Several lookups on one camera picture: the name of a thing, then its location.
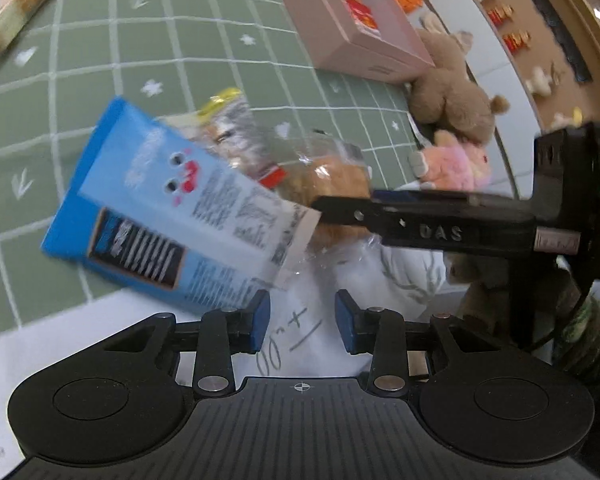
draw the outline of teddy bear tail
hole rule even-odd
[[[494,97],[490,103],[491,113],[495,115],[507,113],[509,111],[509,107],[509,101],[507,101],[506,97],[501,95],[496,95],[496,97]]]

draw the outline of pink box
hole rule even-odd
[[[284,0],[316,68],[387,83],[411,81],[433,67],[395,0],[362,0],[380,38],[361,30],[344,0]]]

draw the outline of brown teddy bear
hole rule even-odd
[[[470,142],[485,145],[493,137],[495,115],[506,113],[509,102],[499,95],[489,99],[468,79],[464,56],[471,49],[472,35],[447,34],[436,20],[427,16],[423,22],[426,27],[429,23],[429,30],[418,30],[435,68],[413,82],[409,110],[423,124],[436,124]]]

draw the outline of blue and white package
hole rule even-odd
[[[319,216],[116,98],[42,249],[180,306],[241,308],[284,287]]]

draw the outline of pink plush toy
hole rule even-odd
[[[484,148],[472,142],[460,142],[446,130],[438,130],[435,146],[413,152],[411,169],[429,187],[452,191],[474,191],[486,186],[491,168]]]

